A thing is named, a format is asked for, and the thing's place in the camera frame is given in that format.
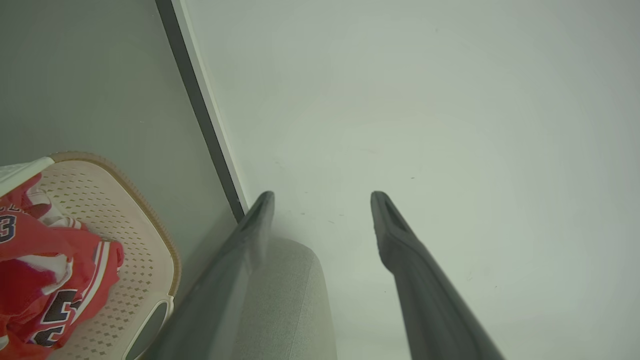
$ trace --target red clothing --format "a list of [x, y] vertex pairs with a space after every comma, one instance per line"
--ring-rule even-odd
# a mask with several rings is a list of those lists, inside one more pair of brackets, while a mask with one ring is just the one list
[[26, 195], [34, 179], [0, 199], [0, 359], [45, 359], [62, 347], [104, 306], [124, 260], [120, 243], [75, 220], [67, 224], [84, 229], [38, 221], [52, 211]]

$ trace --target gray cushion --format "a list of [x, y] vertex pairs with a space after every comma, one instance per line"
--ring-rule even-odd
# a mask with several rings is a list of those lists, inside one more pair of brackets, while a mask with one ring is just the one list
[[274, 239], [249, 281], [233, 360], [332, 360], [335, 335], [317, 256]]

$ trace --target black trim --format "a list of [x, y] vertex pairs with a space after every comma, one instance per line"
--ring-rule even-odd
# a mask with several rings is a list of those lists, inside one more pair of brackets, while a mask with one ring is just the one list
[[207, 147], [209, 148], [209, 155], [211, 155], [211, 160], [213, 160], [213, 165], [216, 168], [220, 183], [222, 184], [222, 189], [225, 191], [225, 195], [227, 196], [227, 200], [231, 206], [231, 212], [233, 212], [236, 221], [240, 222], [244, 217], [244, 211], [240, 204], [240, 198], [238, 197], [236, 186], [234, 185], [231, 174], [229, 173], [227, 161], [225, 160], [222, 148], [218, 142], [218, 137], [216, 136], [213, 125], [211, 124], [207, 105], [204, 102], [200, 86], [198, 85], [198, 79], [193, 71], [191, 59], [189, 58], [189, 53], [187, 51], [187, 45], [184, 43], [182, 31], [178, 24], [178, 18], [176, 18], [175, 10], [173, 9], [173, 4], [171, 0], [156, 0], [156, 6], [160, 13], [164, 32], [166, 32], [166, 37], [169, 40], [173, 57], [178, 65], [178, 70], [180, 70], [182, 82], [184, 83], [184, 87], [187, 89], [193, 113], [196, 115], [196, 119], [198, 119], [202, 136], [204, 136], [204, 141], [207, 143]]

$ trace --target perforated basket wall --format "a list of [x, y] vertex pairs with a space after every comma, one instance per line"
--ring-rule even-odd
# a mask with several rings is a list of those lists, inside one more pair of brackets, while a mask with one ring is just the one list
[[91, 232], [122, 243], [125, 259], [106, 306], [49, 359], [124, 358], [156, 307], [173, 309], [179, 259], [146, 201], [104, 159], [77, 153], [52, 158], [56, 163], [42, 172], [40, 186]]

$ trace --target gray fabric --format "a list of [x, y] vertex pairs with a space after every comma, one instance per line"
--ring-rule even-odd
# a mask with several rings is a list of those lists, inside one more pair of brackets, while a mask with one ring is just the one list
[[231, 358], [337, 358], [322, 267], [308, 247], [271, 240], [266, 263], [250, 279]]

